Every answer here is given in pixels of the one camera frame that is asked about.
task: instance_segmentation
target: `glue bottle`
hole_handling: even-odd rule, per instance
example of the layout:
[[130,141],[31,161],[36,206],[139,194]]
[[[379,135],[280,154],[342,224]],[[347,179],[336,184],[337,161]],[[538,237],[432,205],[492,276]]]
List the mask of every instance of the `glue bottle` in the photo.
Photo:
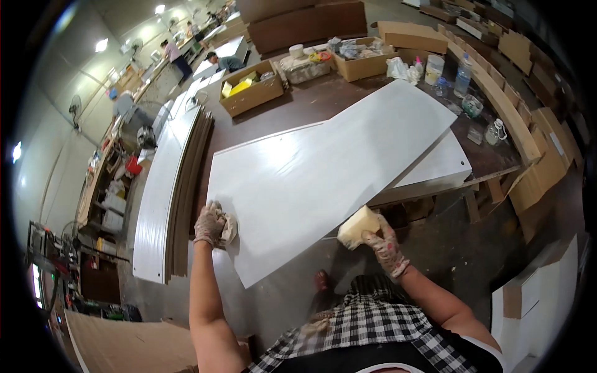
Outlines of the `glue bottle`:
[[423,64],[421,63],[421,60],[419,59],[418,56],[417,56],[417,62],[414,64],[414,68],[417,69],[420,76],[423,76]]

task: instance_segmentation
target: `black and white checkered apron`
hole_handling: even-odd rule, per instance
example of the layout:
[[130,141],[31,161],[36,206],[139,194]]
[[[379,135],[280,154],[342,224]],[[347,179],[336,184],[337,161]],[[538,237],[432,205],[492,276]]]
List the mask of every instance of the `black and white checkered apron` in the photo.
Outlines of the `black and white checkered apron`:
[[306,335],[288,330],[243,373],[269,373],[285,359],[341,347],[410,342],[440,373],[477,370],[440,336],[419,307],[403,303],[385,276],[358,276],[344,300],[326,311],[326,331]]

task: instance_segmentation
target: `sponge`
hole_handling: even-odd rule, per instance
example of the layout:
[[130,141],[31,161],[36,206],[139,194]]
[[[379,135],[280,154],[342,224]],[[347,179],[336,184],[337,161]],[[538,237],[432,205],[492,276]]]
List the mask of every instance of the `sponge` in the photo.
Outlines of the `sponge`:
[[364,230],[375,233],[379,229],[376,215],[365,205],[340,226],[337,238],[348,250],[354,250],[364,243],[361,238]]

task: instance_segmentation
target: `plastic bottle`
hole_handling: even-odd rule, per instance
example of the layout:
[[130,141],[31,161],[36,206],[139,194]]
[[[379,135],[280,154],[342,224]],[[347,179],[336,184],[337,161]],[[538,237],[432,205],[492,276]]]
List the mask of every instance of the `plastic bottle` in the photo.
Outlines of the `plastic bottle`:
[[458,64],[458,72],[456,73],[456,83],[454,83],[454,95],[459,98],[464,98],[466,90],[470,84],[470,72],[473,63],[469,61],[469,54],[465,53],[464,58]]
[[419,59],[418,56],[417,56],[417,63],[414,64],[414,68],[417,69],[418,74],[420,76],[423,76],[423,64],[421,63],[421,60]]
[[448,95],[449,86],[450,84],[446,81],[446,78],[440,76],[437,83],[433,86],[433,89],[438,97],[442,97]]

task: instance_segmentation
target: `floral work glove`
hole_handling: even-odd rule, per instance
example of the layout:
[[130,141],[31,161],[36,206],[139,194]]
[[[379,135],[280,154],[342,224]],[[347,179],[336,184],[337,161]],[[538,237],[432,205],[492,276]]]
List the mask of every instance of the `floral work glove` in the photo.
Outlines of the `floral work glove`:
[[195,223],[195,239],[193,242],[206,241],[213,247],[220,239],[226,218],[218,201],[209,201],[199,213]]
[[363,231],[362,238],[369,245],[377,257],[377,261],[382,268],[388,272],[391,277],[398,278],[408,267],[410,260],[406,259],[398,249],[398,240],[396,233],[387,223],[386,218],[376,214],[381,227],[383,238],[377,236],[374,232]]

